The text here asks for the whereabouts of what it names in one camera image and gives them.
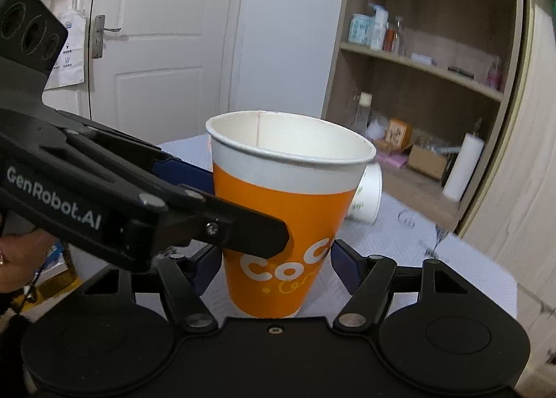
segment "paper cup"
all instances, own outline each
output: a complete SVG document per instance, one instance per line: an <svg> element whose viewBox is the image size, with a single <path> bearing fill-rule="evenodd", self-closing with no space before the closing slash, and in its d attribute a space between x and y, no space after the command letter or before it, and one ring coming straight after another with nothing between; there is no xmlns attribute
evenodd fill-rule
<svg viewBox="0 0 556 398"><path fill-rule="evenodd" d="M355 191L353 201L347 211L347 217L363 222L374 223L379 214L382 197L382 170L380 164L369 164L365 168L361 182Z"/></svg>
<svg viewBox="0 0 556 398"><path fill-rule="evenodd" d="M295 114L228 113L206 128L216 195L280 218L290 232L284 251L268 260L224 250L230 297L254 317L292 316L376 149L347 128Z"/></svg>

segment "cup rim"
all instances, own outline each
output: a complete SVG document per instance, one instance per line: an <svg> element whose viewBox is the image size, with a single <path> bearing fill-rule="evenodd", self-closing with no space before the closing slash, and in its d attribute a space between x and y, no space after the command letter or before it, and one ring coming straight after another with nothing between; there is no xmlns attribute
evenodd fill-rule
<svg viewBox="0 0 556 398"><path fill-rule="evenodd" d="M233 139L230 139L227 136L224 136L224 135L220 134L218 131L216 131L213 128L212 122L214 120L229 117L231 114L240 114L240 113L242 113L242 114L243 113L280 114L280 115L287 115L287 116L291 116L291 117L298 117L300 119L318 120L321 123L324 123L326 125L330 125L331 127L334 127L334 129L339 129L339 130L343 130L345 132L348 132L354 138L359 138L359 139L363 140L367 144L367 146L370 148L370 154L365 156L365 157L361 157L361 158L323 158L323 157L318 157L318 156L305 156L305 155L295 155L295 154L291 154L291 153L276 152L276 151L271 151L271 150L268 150L268 149L263 149L263 148L260 148L260 147L252 147L252 146L245 145L245 144L242 144L240 142L234 141ZM246 153L249 153L251 155L259 156L259 157L272 158L272 159L277 159L277 160L282 160L282 161L287 160L289 162L294 162L294 163L319 164L319 165L351 165L351 164L367 164L367 163L370 163L376 157L376 147L372 144L371 141L364 138L360 134L357 134L356 132L351 131L350 129L348 129L346 127L342 127L341 125L334 124L334 123L329 122L327 120L317 119L316 117L310 117L310 116L305 116L305 115L301 115L301 114L282 113L280 111L260 111L260 110L256 110L256 111L233 111L233 112L230 112L230 113L220 114L220 115L211 117L209 120L207 120L207 122L205 124L205 128L206 128L207 132L211 135L211 137L215 138L216 140L218 140L219 142L223 143L224 145L226 145L230 148L233 148L233 149L235 149L237 151L240 151L240 152L246 152Z"/></svg>

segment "small box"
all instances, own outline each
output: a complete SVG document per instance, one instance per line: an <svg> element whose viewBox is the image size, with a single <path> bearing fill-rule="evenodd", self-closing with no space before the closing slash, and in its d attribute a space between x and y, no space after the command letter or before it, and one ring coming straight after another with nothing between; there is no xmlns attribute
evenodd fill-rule
<svg viewBox="0 0 556 398"><path fill-rule="evenodd" d="M386 132L385 141L394 145L397 149L403 150L409 144L409 139L411 138L412 128L407 123L391 119L390 126L388 126L388 131Z"/></svg>
<svg viewBox="0 0 556 398"><path fill-rule="evenodd" d="M390 155L394 152L398 152L398 148L392 145L390 142L386 142L383 139L373 139L371 141L379 152L384 152L386 155Z"/></svg>
<svg viewBox="0 0 556 398"><path fill-rule="evenodd" d="M446 168L446 161L445 156L437 155L434 152L414 145L409 154L408 167L418 170L435 180L440 180Z"/></svg>

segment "white tablecloth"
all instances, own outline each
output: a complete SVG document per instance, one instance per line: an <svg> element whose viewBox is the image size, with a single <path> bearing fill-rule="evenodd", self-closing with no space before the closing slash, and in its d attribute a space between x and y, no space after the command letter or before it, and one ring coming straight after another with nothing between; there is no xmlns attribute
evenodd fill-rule
<svg viewBox="0 0 556 398"><path fill-rule="evenodd" d="M212 170L208 135L162 144L160 147L188 163ZM426 258L438 258L480 289L508 314L517 315L517 284L512 275L485 255L452 233L383 193L379 214L374 224L344 221L337 235L362 255L380 254L393 258L401 266L420 267ZM192 243L193 253L201 246ZM390 311L416 301L417 293L395 295ZM326 316L332 320L350 295L326 258L313 284L299 317ZM235 316L236 311L227 292L223 268L208 287L202 299L218 319Z"/></svg>

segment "glass bottle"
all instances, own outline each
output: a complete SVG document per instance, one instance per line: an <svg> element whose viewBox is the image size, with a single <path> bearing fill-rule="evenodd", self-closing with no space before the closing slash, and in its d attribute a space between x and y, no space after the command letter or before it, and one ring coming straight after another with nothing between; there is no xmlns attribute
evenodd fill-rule
<svg viewBox="0 0 556 398"><path fill-rule="evenodd" d="M500 90L500 85L502 84L502 63L500 58L496 56L488 71L488 76L486 78L486 85L491 89Z"/></svg>
<svg viewBox="0 0 556 398"><path fill-rule="evenodd" d="M357 105L357 112L355 113L352 130L361 136L364 136L365 131L367 131L372 99L373 96L367 92L361 92L361 95L359 96L359 104Z"/></svg>
<svg viewBox="0 0 556 398"><path fill-rule="evenodd" d="M394 42L392 43L392 53L398 56L405 56L404 17L396 15L394 20Z"/></svg>

